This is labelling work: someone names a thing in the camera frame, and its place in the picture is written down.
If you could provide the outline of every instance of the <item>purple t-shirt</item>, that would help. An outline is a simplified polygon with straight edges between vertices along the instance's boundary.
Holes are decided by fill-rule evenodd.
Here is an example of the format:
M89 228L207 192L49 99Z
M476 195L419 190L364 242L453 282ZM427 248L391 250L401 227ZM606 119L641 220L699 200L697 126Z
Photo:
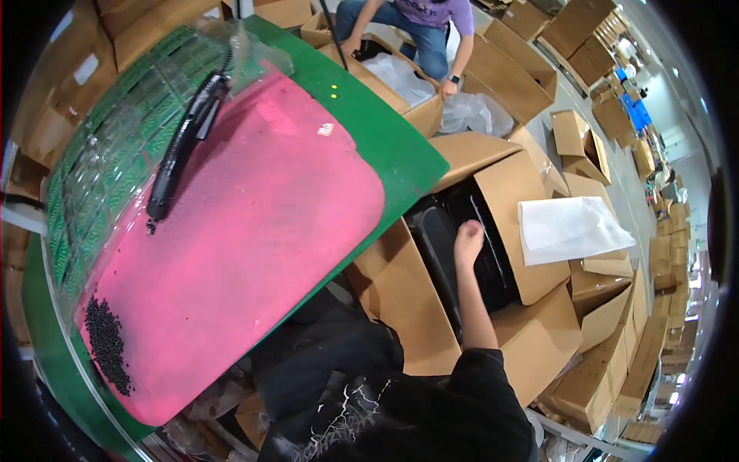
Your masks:
M469 0L446 0L444 3L432 3L431 0L395 0L395 4L415 23L445 30L446 23L451 19L460 35L474 34Z

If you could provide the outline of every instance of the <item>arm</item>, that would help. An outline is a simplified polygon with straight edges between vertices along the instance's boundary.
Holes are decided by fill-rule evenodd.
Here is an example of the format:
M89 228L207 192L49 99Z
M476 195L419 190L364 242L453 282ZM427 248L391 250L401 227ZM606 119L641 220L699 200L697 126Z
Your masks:
M462 75L464 68L467 67L470 57L472 56L472 47L474 44L473 35L462 35L460 37L460 46L457 48L457 56L454 58L452 66L452 75Z
M341 44L341 51L343 51L345 55L352 55L355 51L359 50L359 46L362 41L362 34L367 28L367 25L372 21L372 18L375 17L375 13L377 13L377 10L382 5L383 1L385 0L367 0L367 3L364 4L359 12L357 22L354 23L352 35L350 35L349 38Z
M480 295L477 277L474 275L474 261L483 248L483 235L483 226L480 222L469 220L460 226L457 240L454 242L454 266L457 271L464 350L498 348L495 329Z

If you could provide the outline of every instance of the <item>white plastic bag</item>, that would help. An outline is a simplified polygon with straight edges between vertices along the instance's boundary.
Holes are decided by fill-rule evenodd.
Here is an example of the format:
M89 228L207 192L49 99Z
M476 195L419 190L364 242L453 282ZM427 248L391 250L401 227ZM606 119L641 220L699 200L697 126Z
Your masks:
M602 197L519 202L518 219L527 266L591 257L636 245Z
M497 137L513 129L513 119L495 101L482 93L457 93L444 101L441 133L459 133L468 128L473 132Z
M362 64L392 91L398 93L411 108L436 94L431 82L416 77L410 64L396 56L378 53L374 58L362 61Z

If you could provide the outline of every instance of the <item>white label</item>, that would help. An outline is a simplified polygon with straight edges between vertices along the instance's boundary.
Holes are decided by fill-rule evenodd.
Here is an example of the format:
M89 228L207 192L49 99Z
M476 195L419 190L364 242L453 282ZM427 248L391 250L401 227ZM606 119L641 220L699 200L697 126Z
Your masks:
M213 10L206 11L202 15L206 18L218 19L221 17L221 10L218 7L215 7Z
M80 86L84 85L85 82L87 82L87 79L90 78L90 75L92 75L97 68L98 57L92 53L75 71L75 80L77 81L77 84Z
M72 11L67 11L67 14L64 15L64 17L59 21L59 24L57 24L56 29L54 29L54 32L51 33L51 37L49 37L49 43L54 43L54 40L59 38L59 35L61 35L62 32L72 23Z

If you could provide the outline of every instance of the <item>green conveyor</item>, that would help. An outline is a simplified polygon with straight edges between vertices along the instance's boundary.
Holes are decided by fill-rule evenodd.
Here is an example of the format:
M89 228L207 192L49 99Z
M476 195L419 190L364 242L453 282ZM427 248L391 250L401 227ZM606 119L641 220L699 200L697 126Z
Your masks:
M262 43L290 55L295 71L291 78L351 134L357 152L377 172L385 191L385 208L377 228L306 295L305 301L430 190L449 165L400 115L329 58L291 33L256 16L245 19L244 23L246 30ZM24 314L43 380L59 404L92 440L130 461L147 460L137 443L155 429L136 422L101 382L79 332L71 323L69 310L70 305L76 303L94 258L111 231L111 222L115 222L117 213L132 198L131 191L155 168L173 131L171 120L176 123L183 109L176 101L178 95L170 98L171 101L164 93L160 98L156 96L155 85L142 81L151 69L149 60L156 61L178 48L214 58L201 67L189 60L177 62L183 72L190 75L186 85L176 89L182 90L180 96L186 98L188 88L196 86L198 78L202 80L211 70L206 66L219 62L219 54L225 50L213 42L193 41L191 37L192 34L183 28L168 35L128 68L90 112L52 172L48 184L48 235L32 235L25 264ZM139 90L137 94L137 85L139 88L146 85L146 91ZM125 112L125 108L116 104L123 94L138 98L134 105L138 112ZM115 121L130 118L132 114L141 115L141 112L153 114L154 110L157 111L155 115L141 122L146 124L151 120L153 126L137 126L135 136L120 135L125 127ZM75 188L65 179L80 168L81 162L95 161L78 158L86 137L92 133L104 134L100 135L101 141L102 138L109 140L110 158L105 159L99 183ZM142 146L145 146L142 157L121 154L138 152ZM109 194L101 201L105 191L117 186L128 193ZM64 188L69 190L62 194Z

